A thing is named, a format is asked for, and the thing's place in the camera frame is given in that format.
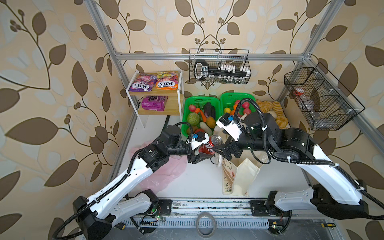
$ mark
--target black wire basket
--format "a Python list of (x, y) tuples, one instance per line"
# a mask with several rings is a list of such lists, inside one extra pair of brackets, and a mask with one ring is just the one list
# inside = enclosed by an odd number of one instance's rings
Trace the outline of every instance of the black wire basket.
[[(365, 107), (333, 73), (319, 64), (285, 74), (284, 84), (312, 130), (339, 130)], [(327, 73), (335, 79), (335, 84), (326, 79)]]
[(249, 50), (189, 50), (189, 79), (210, 83), (247, 84), (252, 75)]

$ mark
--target green plastic basket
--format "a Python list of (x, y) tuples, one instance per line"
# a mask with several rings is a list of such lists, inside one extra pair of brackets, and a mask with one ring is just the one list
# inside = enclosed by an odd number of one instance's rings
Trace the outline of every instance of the green plastic basket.
[[(218, 118), (221, 117), (221, 115), (223, 115), (223, 109), (220, 105), (220, 101), (217, 98), (214, 98), (214, 97), (189, 97), (185, 100), (185, 104), (184, 104), (183, 122), (187, 121), (188, 114), (191, 112), (191, 111), (189, 111), (189, 108), (188, 108), (189, 105), (191, 105), (191, 104), (204, 105), (206, 103), (211, 103), (211, 105), (213, 107), (215, 107), (215, 112), (216, 112), (216, 119), (215, 120), (218, 120)], [(181, 133), (186, 137), (188, 137), (187, 128), (189, 128), (189, 127), (185, 124), (183, 124), (181, 126)]]
[[(241, 100), (243, 98), (251, 98), (251, 99), (255, 100), (255, 97), (249, 93), (224, 93), (224, 94), (222, 94), (221, 98), (220, 98), (222, 113), (224, 112), (224, 108), (230, 108), (231, 110), (233, 110), (233, 106), (235, 105), (235, 102), (237, 100)], [(249, 105), (249, 109), (251, 109), (252, 112), (256, 111), (254, 106), (251, 104)], [(243, 111), (244, 111), (244, 108), (241, 107), (239, 114), (243, 115)]]

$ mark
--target pastry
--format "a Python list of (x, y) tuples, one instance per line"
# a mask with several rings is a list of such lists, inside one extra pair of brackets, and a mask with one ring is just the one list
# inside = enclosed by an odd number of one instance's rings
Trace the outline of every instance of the pastry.
[(273, 108), (273, 105), (272, 105), (272, 102), (271, 101), (264, 101), (263, 102), (264, 103), (264, 106), (267, 106), (267, 107), (269, 107), (269, 110), (272, 110)]
[(277, 116), (284, 116), (283, 108), (281, 107), (281, 104), (277, 101), (274, 101), (272, 103), (272, 109), (275, 111)]
[(260, 110), (261, 110), (262, 113), (267, 113), (267, 112), (269, 111), (269, 107), (267, 107), (267, 106), (262, 106), (262, 107), (260, 108)]
[(268, 111), (267, 113), (271, 114), (272, 117), (273, 117), (274, 119), (276, 119), (277, 114), (275, 113), (275, 111), (272, 110), (272, 111)]
[(261, 108), (262, 106), (264, 106), (264, 103), (263, 103), (263, 101), (261, 101), (261, 100), (256, 100), (256, 103), (257, 103), (257, 105), (259, 105), (260, 108)]
[(288, 125), (288, 118), (284, 116), (277, 116), (276, 123), (279, 126), (279, 128), (282, 129), (283, 127), (286, 127)]

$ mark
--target carrot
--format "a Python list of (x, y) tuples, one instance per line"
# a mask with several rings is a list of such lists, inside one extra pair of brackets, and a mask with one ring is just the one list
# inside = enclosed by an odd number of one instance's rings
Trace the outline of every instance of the carrot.
[(203, 118), (203, 122), (207, 122), (207, 117), (205, 116), (203, 110), (200, 110), (201, 117)]

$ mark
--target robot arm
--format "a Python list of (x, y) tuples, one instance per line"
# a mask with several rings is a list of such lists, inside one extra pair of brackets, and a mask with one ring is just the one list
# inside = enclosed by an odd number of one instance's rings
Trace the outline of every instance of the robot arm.
[[(119, 222), (146, 212), (150, 208), (156, 209), (159, 199), (151, 190), (143, 191), (129, 200), (121, 201), (121, 199), (138, 183), (166, 164), (170, 155), (187, 155), (188, 162), (192, 164), (213, 157), (205, 153), (195, 154), (200, 145), (209, 141), (208, 134), (199, 132), (191, 135), (186, 142), (182, 141), (181, 130), (177, 126), (180, 124), (188, 123), (181, 122), (167, 126), (151, 144), (133, 155), (126, 171), (87, 199), (83, 196), (78, 197), (73, 202), (75, 214), (54, 232), (52, 239), (65, 240), (84, 234), (88, 240), (101, 240)], [(74, 219), (81, 232), (58, 237), (58, 233)]]
[[(246, 101), (255, 107), (256, 112), (246, 116), (244, 123), (247, 128), (244, 128), (237, 114)], [(298, 165), (320, 183), (299, 192), (270, 192), (264, 210), (266, 208), (271, 214), (293, 209), (317, 209), (335, 219), (384, 220), (384, 215), (369, 215), (362, 195), (383, 209), (384, 204), (365, 191), (362, 181), (354, 180), (339, 164), (333, 163), (306, 132), (298, 128), (280, 130), (273, 117), (263, 114), (254, 100), (242, 99), (234, 116), (223, 115), (217, 125), (231, 137), (213, 150), (228, 160), (231, 160), (232, 154), (240, 157), (243, 150), (265, 151), (269, 158)]]

